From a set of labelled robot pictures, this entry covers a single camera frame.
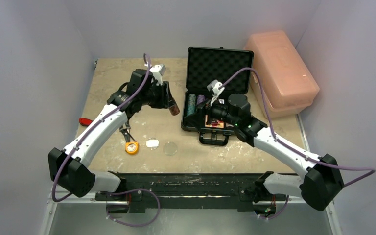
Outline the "orange black chip stack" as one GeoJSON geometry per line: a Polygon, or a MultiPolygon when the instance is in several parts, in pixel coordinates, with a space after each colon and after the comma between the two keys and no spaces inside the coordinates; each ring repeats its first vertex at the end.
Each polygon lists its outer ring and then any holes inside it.
{"type": "Polygon", "coordinates": [[[180,109],[177,104],[174,104],[169,107],[169,111],[173,116],[176,116],[180,113],[180,109]]]}

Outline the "purple black chip stack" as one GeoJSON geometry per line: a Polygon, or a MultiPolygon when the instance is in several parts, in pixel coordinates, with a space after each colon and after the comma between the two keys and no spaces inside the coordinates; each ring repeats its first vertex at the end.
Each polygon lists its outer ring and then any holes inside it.
{"type": "Polygon", "coordinates": [[[198,95],[197,100],[196,100],[196,105],[199,105],[205,101],[205,96],[204,95],[198,95]]]}

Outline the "clear acrylic disc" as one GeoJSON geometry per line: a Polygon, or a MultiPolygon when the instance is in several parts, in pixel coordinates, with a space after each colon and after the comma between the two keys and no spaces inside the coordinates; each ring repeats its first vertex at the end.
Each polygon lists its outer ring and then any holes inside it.
{"type": "Polygon", "coordinates": [[[178,151],[178,145],[174,142],[169,141],[164,145],[163,151],[165,155],[173,156],[178,151]]]}

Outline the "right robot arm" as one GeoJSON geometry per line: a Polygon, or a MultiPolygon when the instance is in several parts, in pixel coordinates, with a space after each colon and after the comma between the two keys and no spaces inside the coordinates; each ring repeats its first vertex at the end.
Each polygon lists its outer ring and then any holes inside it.
{"type": "Polygon", "coordinates": [[[337,160],[326,154],[304,150],[276,134],[270,126],[254,117],[243,94],[232,94],[223,104],[205,100],[184,120],[201,128],[207,120],[217,119],[234,128],[239,140],[260,149],[295,172],[295,175],[268,173],[255,186],[256,195],[267,199],[273,194],[301,197],[309,206],[323,211],[344,188],[337,160]]]}

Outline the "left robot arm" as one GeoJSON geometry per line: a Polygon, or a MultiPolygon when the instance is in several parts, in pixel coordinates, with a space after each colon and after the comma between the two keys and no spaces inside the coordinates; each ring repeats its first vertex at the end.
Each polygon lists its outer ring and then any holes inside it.
{"type": "Polygon", "coordinates": [[[48,164],[53,187],[61,186],[70,195],[83,197],[91,191],[107,192],[114,200],[126,195],[126,186],[112,173],[91,172],[88,167],[108,138],[144,105],[168,109],[175,116],[180,110],[172,97],[170,85],[162,80],[164,65],[136,69],[129,82],[112,93],[100,114],[71,143],[62,149],[53,148],[48,164]]]}

